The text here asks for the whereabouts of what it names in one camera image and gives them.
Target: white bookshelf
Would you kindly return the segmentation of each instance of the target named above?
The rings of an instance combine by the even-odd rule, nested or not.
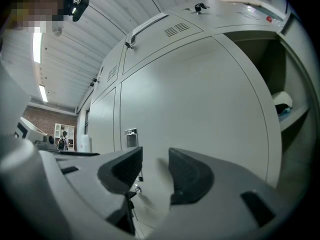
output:
[[[69,140],[68,149],[69,151],[75,150],[75,127],[72,125],[56,123],[54,126],[54,139],[57,142],[57,139],[63,135],[63,132],[66,131],[66,137]]]

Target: brick wall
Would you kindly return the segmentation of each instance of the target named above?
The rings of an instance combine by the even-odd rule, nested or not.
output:
[[[41,131],[53,137],[55,136],[56,124],[74,126],[73,146],[74,150],[77,151],[77,116],[53,112],[34,106],[27,106],[22,117],[30,121]]]

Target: cabinet door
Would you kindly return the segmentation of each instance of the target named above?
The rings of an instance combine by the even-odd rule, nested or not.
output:
[[[90,108],[88,134],[92,136],[92,152],[106,154],[115,151],[114,104],[116,89],[110,91]]]
[[[285,24],[278,31],[281,37],[280,41],[291,53],[298,63],[301,63],[305,71],[306,78],[310,78],[310,88],[315,94],[316,99],[313,101],[316,104],[317,113],[319,113],[320,104],[320,65],[316,53],[316,49],[312,44],[307,31],[294,14],[290,14],[285,19]]]
[[[124,37],[104,58],[97,76],[98,81],[94,84],[92,94],[93,102],[118,79],[119,64],[125,40],[126,37]]]
[[[126,51],[123,73],[160,49],[199,32],[199,27],[170,14],[137,34],[133,49]]]
[[[182,46],[122,82],[120,124],[143,147],[139,222],[157,227],[174,192],[168,149],[239,164],[265,180],[268,135],[259,99],[235,59],[212,37]]]

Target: red light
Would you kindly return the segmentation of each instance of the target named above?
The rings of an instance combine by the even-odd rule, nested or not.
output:
[[[270,23],[272,23],[272,18],[270,16],[266,17],[266,20]]]

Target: black rubber pad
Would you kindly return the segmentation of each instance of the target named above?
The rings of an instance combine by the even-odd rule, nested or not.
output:
[[[69,173],[73,173],[75,171],[78,171],[79,169],[75,166],[71,166],[71,167],[67,167],[67,168],[63,168],[61,169],[61,172],[63,175],[65,174],[69,174]]]
[[[171,205],[195,203],[214,184],[214,173],[207,164],[173,147],[169,148],[169,171],[174,185]]]
[[[97,176],[111,193],[126,195],[142,169],[143,148],[135,149],[100,166]]]

